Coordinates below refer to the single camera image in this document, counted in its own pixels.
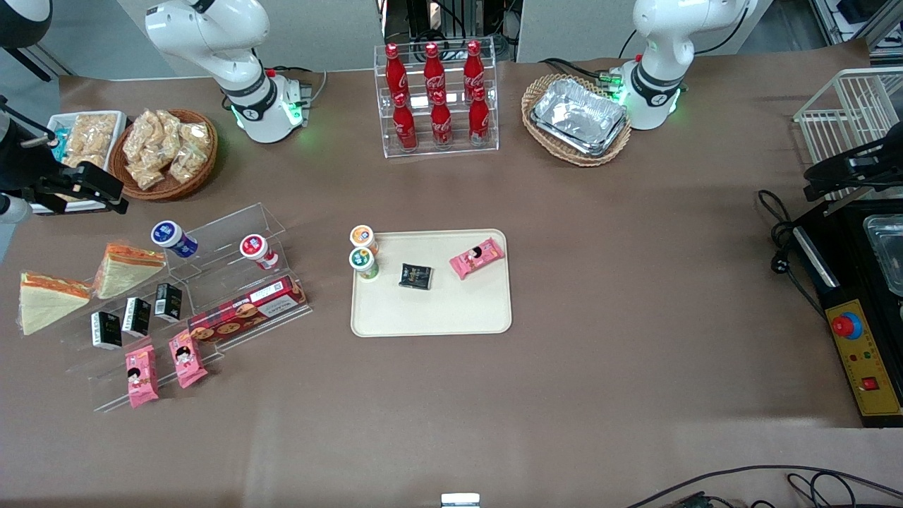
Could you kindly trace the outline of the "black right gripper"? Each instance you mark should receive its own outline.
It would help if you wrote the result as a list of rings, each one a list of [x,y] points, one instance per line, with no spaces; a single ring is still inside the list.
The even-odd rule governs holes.
[[[63,167],[62,186],[36,184],[44,177],[57,174],[59,163],[45,144],[23,147],[23,143],[32,140],[35,135],[20,126],[2,107],[1,190],[17,192],[32,186],[32,211],[39,214],[86,212],[82,209],[71,211],[70,205],[88,203],[94,206],[88,212],[127,213],[130,203],[122,197],[123,183],[93,163]]]

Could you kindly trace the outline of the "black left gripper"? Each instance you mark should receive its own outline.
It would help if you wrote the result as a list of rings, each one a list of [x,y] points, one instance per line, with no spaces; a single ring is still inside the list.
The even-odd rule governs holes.
[[[804,196],[815,202],[829,193],[851,186],[885,190],[901,186],[902,141],[885,136],[856,147],[845,161],[821,161],[804,171]]]

